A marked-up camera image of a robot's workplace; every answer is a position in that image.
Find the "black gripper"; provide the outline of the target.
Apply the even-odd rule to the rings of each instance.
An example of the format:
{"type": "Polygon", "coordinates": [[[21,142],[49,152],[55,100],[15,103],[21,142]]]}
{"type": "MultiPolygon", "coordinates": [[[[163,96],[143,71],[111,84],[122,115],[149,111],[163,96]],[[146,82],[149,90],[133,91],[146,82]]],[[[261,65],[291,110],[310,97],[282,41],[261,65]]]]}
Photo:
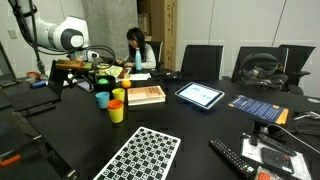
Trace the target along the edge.
{"type": "Polygon", "coordinates": [[[92,63],[78,60],[58,60],[56,68],[61,70],[90,71],[92,63]]]}

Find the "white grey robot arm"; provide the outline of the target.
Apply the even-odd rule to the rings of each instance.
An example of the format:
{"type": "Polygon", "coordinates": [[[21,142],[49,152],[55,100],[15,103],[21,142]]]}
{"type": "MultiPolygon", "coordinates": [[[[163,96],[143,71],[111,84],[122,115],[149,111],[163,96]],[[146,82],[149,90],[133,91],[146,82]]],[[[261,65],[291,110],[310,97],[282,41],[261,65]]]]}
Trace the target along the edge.
{"type": "Polygon", "coordinates": [[[33,48],[38,70],[45,74],[45,66],[39,57],[39,47],[58,52],[72,52],[89,46],[87,22],[68,16],[62,23],[43,20],[32,0],[8,0],[21,34],[33,48]]]}

